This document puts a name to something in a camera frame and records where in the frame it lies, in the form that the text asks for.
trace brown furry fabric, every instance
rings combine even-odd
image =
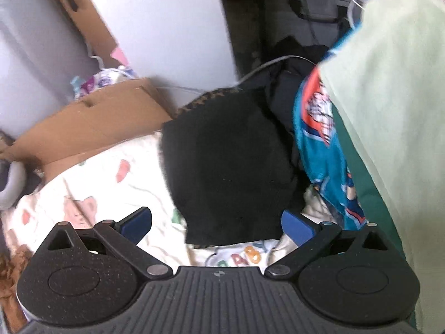
[[[17,301],[16,285],[31,256],[31,251],[22,245],[10,260],[0,257],[0,305],[11,333],[18,332],[27,323]]]

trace silver screw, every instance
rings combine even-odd
[[[291,269],[289,269],[286,265],[272,265],[268,268],[268,271],[272,276],[284,276],[291,272]]]
[[[152,276],[161,276],[168,273],[168,267],[166,265],[151,265],[147,268],[147,272]]]

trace colorful printed fabric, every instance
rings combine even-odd
[[[366,218],[338,141],[332,103],[318,67],[297,92],[293,120],[303,166],[313,186],[339,213],[342,220],[338,223],[343,229],[360,229]]]

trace folded black garment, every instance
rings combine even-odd
[[[164,169],[187,222],[186,243],[280,238],[281,214],[297,187],[293,144],[263,89],[209,99],[166,123]]]

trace brown cardboard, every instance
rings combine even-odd
[[[66,0],[60,0],[68,15],[96,55],[102,58],[106,68],[116,68],[119,62],[110,57],[116,47],[116,40],[103,22],[91,0],[74,0],[78,5],[73,11]]]
[[[125,140],[151,134],[171,110],[148,79],[127,80],[72,102],[37,123],[0,158],[41,167],[50,181]]]

